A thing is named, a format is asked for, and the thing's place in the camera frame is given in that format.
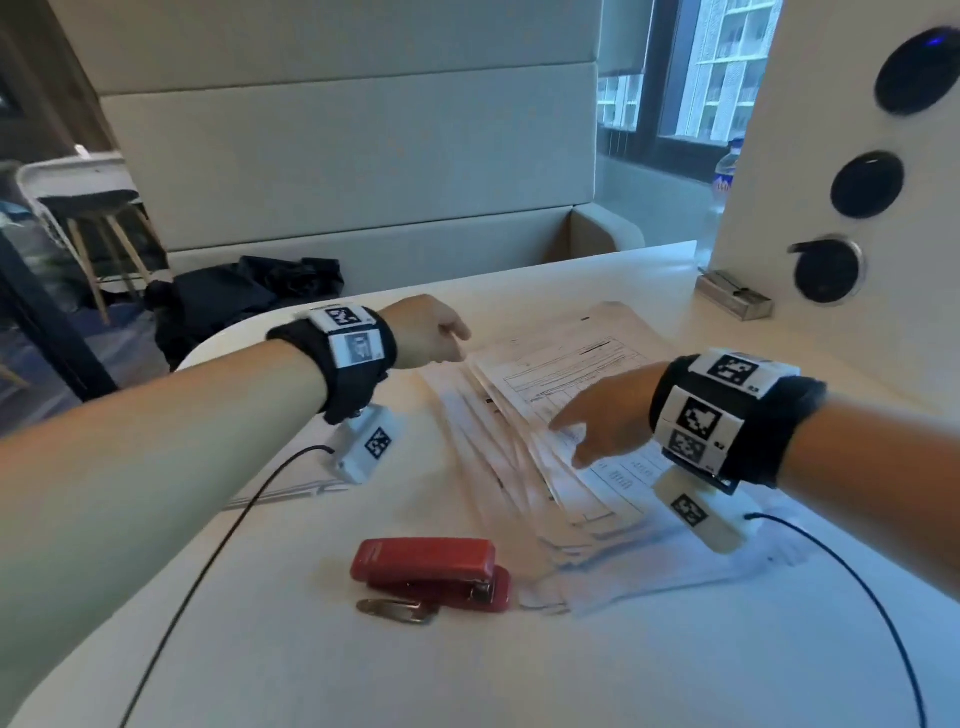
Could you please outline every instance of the white upholstered panel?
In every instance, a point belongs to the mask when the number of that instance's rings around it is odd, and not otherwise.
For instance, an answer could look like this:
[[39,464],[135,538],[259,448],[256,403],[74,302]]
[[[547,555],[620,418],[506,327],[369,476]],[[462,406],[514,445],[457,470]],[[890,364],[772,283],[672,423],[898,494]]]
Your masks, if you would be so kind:
[[478,276],[568,257],[569,207],[170,254],[179,275],[241,255],[338,258],[347,295]]
[[593,198],[593,63],[115,96],[167,250]]
[[601,0],[51,0],[102,95],[594,61]]

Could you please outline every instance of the water bottle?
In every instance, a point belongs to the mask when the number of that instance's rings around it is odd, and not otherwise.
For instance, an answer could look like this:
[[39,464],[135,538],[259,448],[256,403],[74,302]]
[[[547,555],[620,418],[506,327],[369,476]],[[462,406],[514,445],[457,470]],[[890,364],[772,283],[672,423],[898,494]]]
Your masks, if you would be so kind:
[[730,143],[727,155],[717,162],[713,175],[713,200],[707,210],[704,220],[704,232],[697,238],[697,252],[695,260],[697,267],[705,272],[710,265],[713,255],[713,246],[717,242],[717,232],[720,230],[720,218],[727,208],[727,198],[730,197],[730,188],[733,186],[733,174],[736,172],[736,162],[743,151],[743,139],[734,139]]

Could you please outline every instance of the black cloth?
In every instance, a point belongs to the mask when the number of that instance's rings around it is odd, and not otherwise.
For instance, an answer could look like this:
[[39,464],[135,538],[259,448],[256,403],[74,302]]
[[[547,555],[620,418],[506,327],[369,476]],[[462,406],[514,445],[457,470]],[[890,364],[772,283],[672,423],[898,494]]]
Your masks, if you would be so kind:
[[244,255],[236,263],[154,281],[145,303],[156,315],[156,345],[171,369],[224,328],[292,305],[334,299],[344,289],[340,261],[299,262]]

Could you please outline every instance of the forearm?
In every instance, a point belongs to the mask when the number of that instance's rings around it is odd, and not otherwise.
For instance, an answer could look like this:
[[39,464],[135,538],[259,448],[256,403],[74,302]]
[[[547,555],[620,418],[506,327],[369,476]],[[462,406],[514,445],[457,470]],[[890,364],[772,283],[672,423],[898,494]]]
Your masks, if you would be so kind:
[[960,431],[831,395],[797,430],[780,487],[960,597]]
[[0,442],[0,671],[73,649],[325,398],[313,361],[275,341]]

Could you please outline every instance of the wristband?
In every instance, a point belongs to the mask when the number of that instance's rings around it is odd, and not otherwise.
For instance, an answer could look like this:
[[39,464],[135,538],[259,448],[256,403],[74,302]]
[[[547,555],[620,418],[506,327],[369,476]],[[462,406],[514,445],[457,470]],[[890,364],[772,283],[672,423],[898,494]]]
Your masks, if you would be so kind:
[[677,359],[650,408],[663,454],[725,493],[741,480],[776,488],[793,433],[827,392],[799,371],[722,350]]
[[267,339],[279,339],[313,359],[326,381],[324,419],[338,425],[362,411],[376,385],[396,364],[396,339],[375,311],[339,304],[311,309],[306,318],[276,327]]

